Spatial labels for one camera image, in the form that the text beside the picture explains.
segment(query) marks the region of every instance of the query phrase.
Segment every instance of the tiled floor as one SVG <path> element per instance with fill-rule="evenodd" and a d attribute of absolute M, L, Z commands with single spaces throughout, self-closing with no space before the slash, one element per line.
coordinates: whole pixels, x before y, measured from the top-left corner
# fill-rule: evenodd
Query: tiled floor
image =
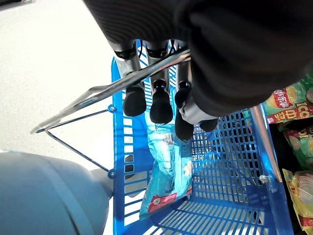
<path fill-rule="evenodd" d="M 0 149 L 97 168 L 46 134 L 29 132 L 88 88 L 110 83 L 112 55 L 81 0 L 37 0 L 0 12 Z M 105 109 L 111 102 L 107 99 L 80 114 Z M 53 132 L 107 168 L 113 167 L 111 114 Z M 105 234 L 112 234 L 112 204 Z"/>

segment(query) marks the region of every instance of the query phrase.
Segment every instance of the gray pants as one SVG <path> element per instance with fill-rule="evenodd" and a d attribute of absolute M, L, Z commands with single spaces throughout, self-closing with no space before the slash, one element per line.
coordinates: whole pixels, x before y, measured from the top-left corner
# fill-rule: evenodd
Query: gray pants
<path fill-rule="evenodd" d="M 103 170 L 21 152 L 0 152 L 1 235 L 101 235 L 112 197 Z"/>

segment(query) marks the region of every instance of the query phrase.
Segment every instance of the snack bag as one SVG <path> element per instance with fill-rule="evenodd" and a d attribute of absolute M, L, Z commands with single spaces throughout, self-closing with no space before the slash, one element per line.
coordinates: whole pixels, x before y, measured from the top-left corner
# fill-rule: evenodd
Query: snack bag
<path fill-rule="evenodd" d="M 298 119 L 298 120 L 292 120 L 292 121 L 287 121 L 287 122 L 281 122 L 277 124 L 277 127 L 280 132 L 284 132 L 288 130 L 302 130 L 312 125 L 313 125 L 313 117 L 310 117 L 306 119 Z"/>
<path fill-rule="evenodd" d="M 287 130 L 284 135 L 303 169 L 313 170 L 313 126 Z"/>
<path fill-rule="evenodd" d="M 275 90 L 264 102 L 270 124 L 313 117 L 312 73 L 313 69 L 299 82 Z"/>
<path fill-rule="evenodd" d="M 313 173 L 298 171 L 293 174 L 285 169 L 283 173 L 301 229 L 313 235 Z"/>
<path fill-rule="evenodd" d="M 148 146 L 155 159 L 152 176 L 140 208 L 140 218 L 191 194 L 191 141 L 175 135 L 175 118 L 168 124 L 154 124 L 145 112 Z"/>

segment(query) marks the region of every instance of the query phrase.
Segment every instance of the snack display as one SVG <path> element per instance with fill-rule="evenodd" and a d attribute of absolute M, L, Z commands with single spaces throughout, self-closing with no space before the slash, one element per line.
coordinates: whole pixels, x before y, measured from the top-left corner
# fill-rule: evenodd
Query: snack display
<path fill-rule="evenodd" d="M 293 174 L 285 169 L 283 173 L 301 229 L 313 235 L 313 173 L 298 171 Z"/>
<path fill-rule="evenodd" d="M 303 169 L 313 170 L 313 126 L 287 130 L 284 135 Z"/>
<path fill-rule="evenodd" d="M 313 69 L 299 82 L 275 90 L 264 102 L 270 124 L 313 117 L 312 73 Z"/>

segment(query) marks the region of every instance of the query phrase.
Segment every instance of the black rubber tip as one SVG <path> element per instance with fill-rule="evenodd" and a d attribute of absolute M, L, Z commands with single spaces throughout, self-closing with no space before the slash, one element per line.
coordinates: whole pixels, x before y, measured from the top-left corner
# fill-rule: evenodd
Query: black rubber tip
<path fill-rule="evenodd" d="M 200 128 L 205 132 L 211 132 L 216 128 L 218 121 L 218 119 L 202 121 L 200 122 Z"/>
<path fill-rule="evenodd" d="M 154 123 L 169 123 L 173 119 L 170 97 L 164 90 L 156 91 L 152 96 L 150 119 Z"/>
<path fill-rule="evenodd" d="M 181 88 L 175 94 L 175 103 L 178 108 L 182 107 L 182 104 L 187 99 L 189 92 L 190 92 L 190 88 Z"/>
<path fill-rule="evenodd" d="M 126 116 L 135 117 L 146 111 L 145 92 L 140 87 L 131 87 L 126 90 L 123 111 Z"/>
<path fill-rule="evenodd" d="M 182 141 L 189 140 L 194 133 L 194 125 L 182 119 L 179 110 L 177 110 L 175 118 L 175 133 L 176 136 Z"/>

